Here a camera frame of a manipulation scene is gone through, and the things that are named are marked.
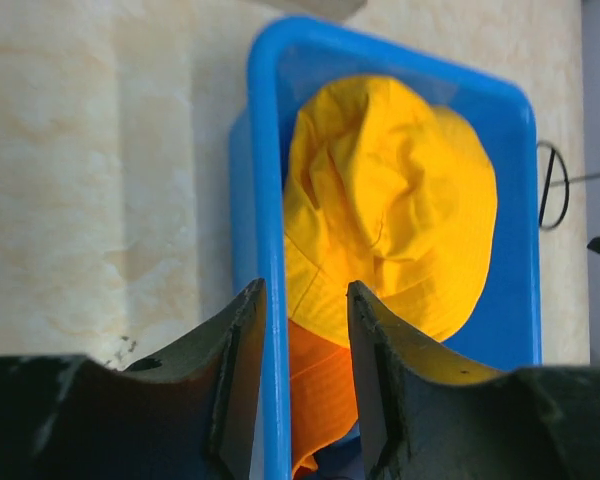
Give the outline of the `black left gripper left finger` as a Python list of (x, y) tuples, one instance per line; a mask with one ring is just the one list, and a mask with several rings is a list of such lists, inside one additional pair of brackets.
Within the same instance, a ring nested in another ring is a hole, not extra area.
[(245, 479), (266, 284), (123, 371), (84, 355), (0, 357), (0, 479)]

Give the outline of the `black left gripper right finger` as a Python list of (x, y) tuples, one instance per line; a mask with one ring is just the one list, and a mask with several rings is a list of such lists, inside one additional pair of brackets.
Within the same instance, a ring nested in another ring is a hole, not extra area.
[(600, 367), (488, 367), (358, 281), (347, 316), (367, 478), (600, 479)]

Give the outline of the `black wire hat stand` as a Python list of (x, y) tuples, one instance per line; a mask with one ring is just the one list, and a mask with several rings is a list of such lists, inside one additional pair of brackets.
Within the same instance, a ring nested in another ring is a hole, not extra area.
[(544, 160), (538, 226), (541, 231), (552, 231), (566, 218), (572, 187), (600, 180), (600, 171), (570, 175), (562, 152), (548, 140), (539, 140), (536, 143), (536, 153), (539, 160)]

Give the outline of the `yellow bucket hat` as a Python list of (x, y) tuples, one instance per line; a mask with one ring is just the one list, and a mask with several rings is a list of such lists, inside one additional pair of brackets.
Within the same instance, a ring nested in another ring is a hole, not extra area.
[(288, 318), (349, 343), (345, 294), (364, 283), (443, 341), (489, 273), (498, 195), (474, 128), (390, 76), (322, 87), (298, 112), (284, 187)]

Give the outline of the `blue plastic bin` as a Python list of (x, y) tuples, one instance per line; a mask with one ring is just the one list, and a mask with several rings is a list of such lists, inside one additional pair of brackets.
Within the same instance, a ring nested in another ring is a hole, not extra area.
[(267, 321), (259, 413), (267, 479), (291, 464), (282, 191), (298, 109), (324, 84), (388, 74), (462, 115), (495, 170), (498, 214), (485, 290), (450, 339), (459, 353), (512, 370), (542, 360), (536, 124), (516, 85), (487, 73), (306, 16), (270, 23), (247, 62), (247, 106), (229, 138), (233, 284), (261, 277)]

